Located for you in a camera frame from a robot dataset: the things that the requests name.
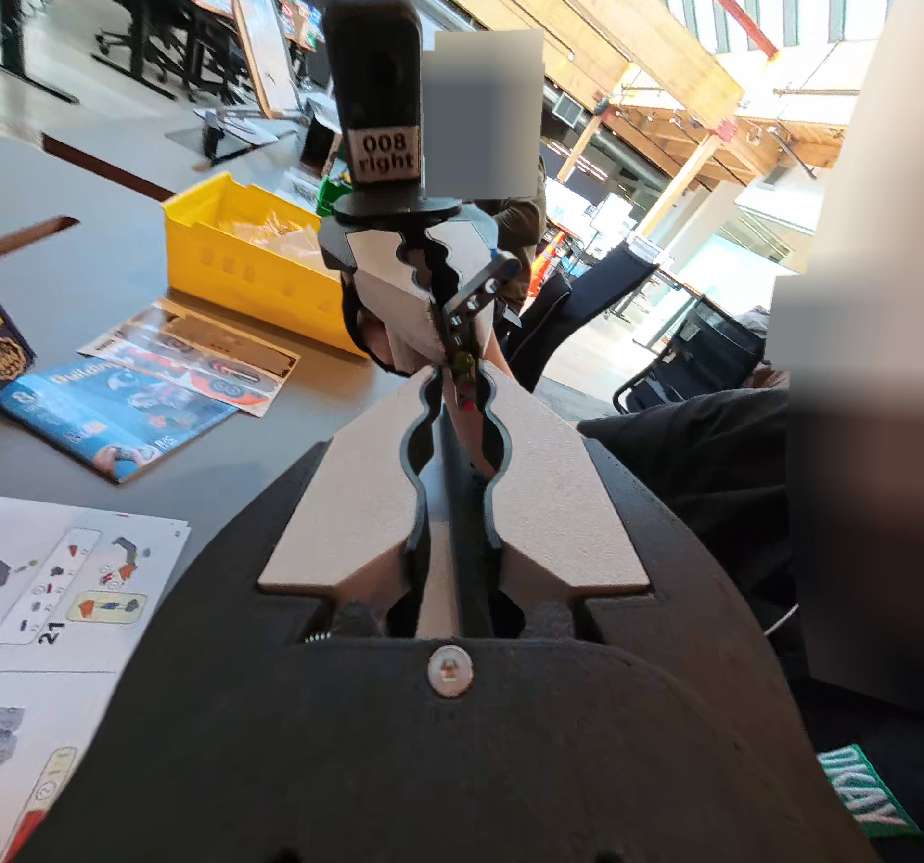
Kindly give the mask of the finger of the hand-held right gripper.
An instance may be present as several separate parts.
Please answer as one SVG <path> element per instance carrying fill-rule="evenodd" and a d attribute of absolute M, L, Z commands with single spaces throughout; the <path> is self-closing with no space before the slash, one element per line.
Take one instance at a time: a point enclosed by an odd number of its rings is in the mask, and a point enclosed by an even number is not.
<path fill-rule="evenodd" d="M 404 244 L 398 232 L 362 230 L 348 233 L 356 271 L 353 289 L 359 300 L 357 314 L 367 310 L 387 327 L 397 368 L 415 374 L 438 362 L 438 327 L 433 300 L 420 287 L 416 271 L 398 257 Z"/>
<path fill-rule="evenodd" d="M 445 331 L 442 308 L 493 259 L 491 248 L 485 243 L 471 221 L 445 221 L 435 225 L 435 321 Z M 490 299 L 486 309 L 475 317 L 474 330 L 483 352 L 491 339 L 494 324 L 495 301 Z M 444 350 L 436 363 L 447 367 L 454 352 L 451 338 L 442 335 Z"/>

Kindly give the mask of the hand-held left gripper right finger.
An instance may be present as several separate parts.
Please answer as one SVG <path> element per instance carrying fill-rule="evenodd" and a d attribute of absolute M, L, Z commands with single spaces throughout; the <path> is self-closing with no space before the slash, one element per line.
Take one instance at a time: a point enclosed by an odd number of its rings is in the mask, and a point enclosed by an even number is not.
<path fill-rule="evenodd" d="M 476 386 L 495 468 L 484 523 L 519 637 L 604 638 L 591 602 L 647 595 L 651 581 L 585 439 L 490 362 Z"/>

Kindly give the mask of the grey angled building beam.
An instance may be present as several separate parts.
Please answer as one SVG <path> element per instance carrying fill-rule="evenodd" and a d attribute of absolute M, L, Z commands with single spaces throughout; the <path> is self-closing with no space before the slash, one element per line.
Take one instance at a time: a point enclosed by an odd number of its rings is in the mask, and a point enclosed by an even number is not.
<path fill-rule="evenodd" d="M 498 251 L 488 263 L 461 284 L 441 310 L 446 367 L 456 395 L 456 407 L 476 407 L 476 375 L 491 343 L 497 309 L 505 311 L 501 292 L 521 269 L 519 260 Z"/>

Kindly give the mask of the grey desk with brown edge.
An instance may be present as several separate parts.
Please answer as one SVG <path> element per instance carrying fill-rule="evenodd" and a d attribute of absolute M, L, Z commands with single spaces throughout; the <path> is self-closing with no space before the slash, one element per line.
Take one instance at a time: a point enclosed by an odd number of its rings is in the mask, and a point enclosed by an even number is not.
<path fill-rule="evenodd" d="M 97 116 L 40 131 L 44 151 L 157 201 L 165 201 L 212 176 L 230 174 L 238 184 L 273 192 L 283 173 L 293 168 L 319 181 L 299 162 L 307 120 L 314 112 L 333 118 L 333 101 L 325 90 L 308 85 L 297 92 L 301 115 L 294 120 L 266 119 L 257 103 L 227 106 L 192 103 L 183 111 L 145 118 Z M 274 126 L 280 141 L 218 164 L 165 138 L 165 131 L 191 117 L 199 107 L 251 109 Z"/>

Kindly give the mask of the person's right hand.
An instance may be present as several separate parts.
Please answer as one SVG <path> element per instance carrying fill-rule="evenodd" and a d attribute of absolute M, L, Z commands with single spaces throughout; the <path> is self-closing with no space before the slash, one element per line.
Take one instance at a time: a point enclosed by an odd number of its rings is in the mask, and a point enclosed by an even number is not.
<path fill-rule="evenodd" d="M 397 368 L 385 324 L 367 310 L 360 310 L 357 314 L 357 326 L 370 359 L 386 372 L 406 376 L 407 373 Z"/>

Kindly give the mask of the orange traffic cone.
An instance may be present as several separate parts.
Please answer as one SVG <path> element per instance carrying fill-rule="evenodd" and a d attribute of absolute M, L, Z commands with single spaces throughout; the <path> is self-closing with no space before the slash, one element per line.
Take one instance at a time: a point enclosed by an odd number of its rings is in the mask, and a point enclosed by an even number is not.
<path fill-rule="evenodd" d="M 547 232 L 542 242 L 537 246 L 536 258 L 530 268 L 530 281 L 527 297 L 535 299 L 543 283 L 550 274 L 553 262 L 558 257 L 558 246 L 561 242 L 562 232 L 555 228 Z"/>

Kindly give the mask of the small dark open box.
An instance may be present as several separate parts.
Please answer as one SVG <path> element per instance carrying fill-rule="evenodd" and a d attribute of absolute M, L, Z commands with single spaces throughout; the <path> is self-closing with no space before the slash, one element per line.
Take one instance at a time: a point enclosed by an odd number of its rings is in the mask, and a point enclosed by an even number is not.
<path fill-rule="evenodd" d="M 314 176 L 328 175 L 342 143 L 339 124 L 332 118 L 314 112 L 307 120 L 303 138 L 299 154 L 301 166 Z"/>

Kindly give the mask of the green plastic bin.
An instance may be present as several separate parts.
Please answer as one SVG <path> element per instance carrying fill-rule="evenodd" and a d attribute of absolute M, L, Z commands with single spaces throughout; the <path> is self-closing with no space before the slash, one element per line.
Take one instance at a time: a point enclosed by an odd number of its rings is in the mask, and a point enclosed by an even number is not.
<path fill-rule="evenodd" d="M 352 190 L 353 187 L 348 172 L 335 176 L 324 176 L 317 192 L 315 214 L 321 218 L 328 217 L 332 214 L 333 205 L 337 200 L 350 194 Z"/>

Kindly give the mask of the clear plastic parts bags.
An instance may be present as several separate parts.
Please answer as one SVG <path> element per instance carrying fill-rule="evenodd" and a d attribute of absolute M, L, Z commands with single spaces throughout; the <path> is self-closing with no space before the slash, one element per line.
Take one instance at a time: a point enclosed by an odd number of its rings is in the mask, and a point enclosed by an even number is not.
<path fill-rule="evenodd" d="M 250 245 L 292 258 L 320 255 L 317 231 L 310 225 L 299 225 L 283 219 L 272 211 L 260 223 L 225 219 L 218 229 Z"/>

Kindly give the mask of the clear bag of small parts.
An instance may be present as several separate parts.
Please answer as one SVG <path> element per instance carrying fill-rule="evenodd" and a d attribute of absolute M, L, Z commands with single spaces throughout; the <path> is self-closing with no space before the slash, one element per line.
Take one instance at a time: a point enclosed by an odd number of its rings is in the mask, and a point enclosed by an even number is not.
<path fill-rule="evenodd" d="M 273 192 L 304 210 L 316 213 L 320 187 L 321 181 L 289 168 L 283 173 Z"/>

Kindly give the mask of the sticker sheet with orange prints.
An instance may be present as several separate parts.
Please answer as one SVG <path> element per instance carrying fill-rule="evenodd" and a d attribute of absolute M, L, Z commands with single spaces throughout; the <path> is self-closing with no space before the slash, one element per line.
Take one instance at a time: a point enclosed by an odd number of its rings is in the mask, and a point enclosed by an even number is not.
<path fill-rule="evenodd" d="M 249 367 L 203 353 L 163 334 L 160 324 L 161 314 L 152 303 L 78 351 L 83 356 L 178 385 L 255 417 L 265 415 L 288 379 L 280 382 Z"/>

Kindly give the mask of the blue instruction booklet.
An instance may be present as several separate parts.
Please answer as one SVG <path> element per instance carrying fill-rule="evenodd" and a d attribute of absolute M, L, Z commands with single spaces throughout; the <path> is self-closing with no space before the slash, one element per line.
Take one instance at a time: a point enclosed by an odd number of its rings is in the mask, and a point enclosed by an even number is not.
<path fill-rule="evenodd" d="M 237 413 L 236 407 L 107 361 L 26 373 L 3 389 L 1 407 L 116 483 Z"/>

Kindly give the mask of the white open instruction manual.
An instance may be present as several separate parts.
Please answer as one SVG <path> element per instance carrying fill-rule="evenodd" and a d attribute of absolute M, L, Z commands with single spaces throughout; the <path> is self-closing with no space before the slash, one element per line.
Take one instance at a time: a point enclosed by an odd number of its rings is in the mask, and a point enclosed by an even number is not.
<path fill-rule="evenodd" d="M 183 520 L 2 498 L 2 861 L 75 774 L 190 533 Z"/>

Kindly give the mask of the blue robot kit box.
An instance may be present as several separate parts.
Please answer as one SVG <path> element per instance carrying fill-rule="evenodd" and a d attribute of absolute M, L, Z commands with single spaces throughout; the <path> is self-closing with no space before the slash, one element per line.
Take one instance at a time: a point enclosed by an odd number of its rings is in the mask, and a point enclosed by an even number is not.
<path fill-rule="evenodd" d="M 1 307 L 1 390 L 28 372 L 35 359 L 35 353 L 22 332 Z"/>

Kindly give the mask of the green clothing label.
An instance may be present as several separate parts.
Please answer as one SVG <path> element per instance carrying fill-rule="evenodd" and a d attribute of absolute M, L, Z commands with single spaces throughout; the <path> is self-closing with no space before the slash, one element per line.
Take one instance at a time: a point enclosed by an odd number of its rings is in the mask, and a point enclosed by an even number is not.
<path fill-rule="evenodd" d="M 871 840 L 921 839 L 922 829 L 857 744 L 820 752 L 816 759 L 843 807 Z"/>

